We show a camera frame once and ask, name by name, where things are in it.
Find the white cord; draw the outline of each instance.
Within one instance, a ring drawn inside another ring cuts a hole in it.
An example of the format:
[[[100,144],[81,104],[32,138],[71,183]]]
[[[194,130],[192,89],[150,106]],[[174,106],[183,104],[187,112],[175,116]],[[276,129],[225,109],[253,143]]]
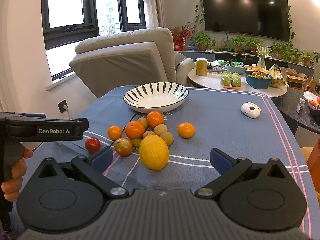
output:
[[[64,106],[63,106],[63,109],[67,111],[68,116],[69,116],[69,119],[72,119],[72,116],[71,116],[71,114],[70,114],[70,112],[69,112],[69,108],[68,108],[66,105],[64,105]]]

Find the ribbed gray surface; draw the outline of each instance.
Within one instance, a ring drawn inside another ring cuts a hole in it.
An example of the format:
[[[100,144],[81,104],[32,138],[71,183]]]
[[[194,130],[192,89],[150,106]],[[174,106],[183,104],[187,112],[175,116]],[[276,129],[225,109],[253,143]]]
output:
[[[28,229],[18,240],[305,240],[299,229],[280,234],[244,229],[211,200],[190,190],[136,190],[132,197],[112,201],[90,226],[63,235]]]

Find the striped bowl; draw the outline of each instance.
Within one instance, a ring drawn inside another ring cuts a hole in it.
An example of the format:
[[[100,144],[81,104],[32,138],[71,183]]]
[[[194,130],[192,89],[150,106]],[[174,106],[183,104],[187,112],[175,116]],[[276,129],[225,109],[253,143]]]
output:
[[[189,90],[171,82],[157,82],[141,85],[129,90],[123,97],[133,110],[148,114],[151,111],[168,112],[186,100]]]

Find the yellow can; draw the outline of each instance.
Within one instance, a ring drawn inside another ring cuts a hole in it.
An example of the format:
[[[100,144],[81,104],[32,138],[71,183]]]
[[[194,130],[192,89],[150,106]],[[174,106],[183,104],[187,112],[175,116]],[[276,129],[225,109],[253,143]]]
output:
[[[196,58],[196,74],[198,76],[206,76],[208,74],[207,58]]]

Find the round white table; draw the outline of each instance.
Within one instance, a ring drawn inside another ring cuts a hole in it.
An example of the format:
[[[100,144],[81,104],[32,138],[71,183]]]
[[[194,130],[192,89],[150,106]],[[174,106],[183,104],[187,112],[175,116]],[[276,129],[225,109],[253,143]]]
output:
[[[192,83],[195,83],[195,85],[198,85],[200,87],[229,90],[228,88],[224,88],[220,84],[221,74],[222,73],[208,73],[207,76],[197,76],[196,69],[194,68],[189,72],[188,77]],[[287,88],[287,86],[282,86],[280,88],[268,87],[267,89],[255,89],[252,86],[248,85],[245,80],[245,76],[241,75],[241,88],[238,90],[239,91],[262,93],[268,97],[275,98],[275,97],[279,97],[279,96],[284,95],[287,92],[288,88]]]

